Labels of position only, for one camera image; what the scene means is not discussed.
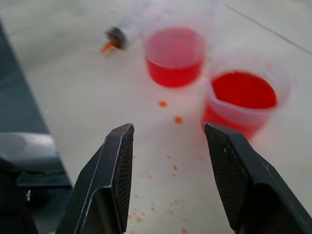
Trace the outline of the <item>clear spouted cup, red liquid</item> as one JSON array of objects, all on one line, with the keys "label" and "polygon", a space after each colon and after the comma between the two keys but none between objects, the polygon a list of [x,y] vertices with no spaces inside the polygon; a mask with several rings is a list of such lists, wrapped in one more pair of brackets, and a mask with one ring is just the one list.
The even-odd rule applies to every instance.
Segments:
[{"label": "clear spouted cup, red liquid", "polygon": [[234,49],[213,56],[201,121],[233,128],[247,139],[290,102],[293,73],[280,58]]}]

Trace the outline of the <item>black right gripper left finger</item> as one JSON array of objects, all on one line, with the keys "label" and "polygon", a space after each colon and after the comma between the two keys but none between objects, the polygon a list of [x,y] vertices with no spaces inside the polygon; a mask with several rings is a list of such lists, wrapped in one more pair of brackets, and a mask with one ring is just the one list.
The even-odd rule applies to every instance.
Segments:
[{"label": "black right gripper left finger", "polygon": [[55,234],[125,234],[134,126],[113,129],[81,170]]}]

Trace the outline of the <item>clear plastic syringe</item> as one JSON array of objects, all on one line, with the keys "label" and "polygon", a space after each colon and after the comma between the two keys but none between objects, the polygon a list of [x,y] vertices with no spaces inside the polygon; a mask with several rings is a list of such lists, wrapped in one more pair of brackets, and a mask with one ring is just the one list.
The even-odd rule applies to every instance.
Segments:
[{"label": "clear plastic syringe", "polygon": [[169,27],[189,27],[213,38],[218,0],[132,0],[132,8],[104,33],[101,52],[124,50],[138,37]]}]

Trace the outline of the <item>silver robot body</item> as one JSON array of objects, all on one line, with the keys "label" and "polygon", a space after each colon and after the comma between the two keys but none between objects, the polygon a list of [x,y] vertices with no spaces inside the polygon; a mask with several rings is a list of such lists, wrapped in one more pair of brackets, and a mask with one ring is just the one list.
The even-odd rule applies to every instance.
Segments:
[{"label": "silver robot body", "polygon": [[14,173],[39,234],[54,234],[72,184],[48,134],[0,133],[0,165]]}]

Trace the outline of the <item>clear cup with red liquid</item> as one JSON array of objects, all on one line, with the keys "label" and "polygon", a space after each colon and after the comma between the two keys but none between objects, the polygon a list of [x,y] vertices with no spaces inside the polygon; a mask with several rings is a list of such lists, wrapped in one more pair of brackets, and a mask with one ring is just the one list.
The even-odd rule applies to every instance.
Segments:
[{"label": "clear cup with red liquid", "polygon": [[149,13],[139,25],[148,73],[155,83],[176,88],[197,80],[213,43],[212,10]]}]

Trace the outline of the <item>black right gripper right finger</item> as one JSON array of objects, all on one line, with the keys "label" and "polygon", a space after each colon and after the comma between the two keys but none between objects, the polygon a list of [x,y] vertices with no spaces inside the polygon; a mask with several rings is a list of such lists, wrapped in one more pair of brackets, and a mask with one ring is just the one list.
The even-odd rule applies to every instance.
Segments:
[{"label": "black right gripper right finger", "polygon": [[235,234],[312,234],[312,217],[277,170],[227,126],[205,123],[216,186]]}]

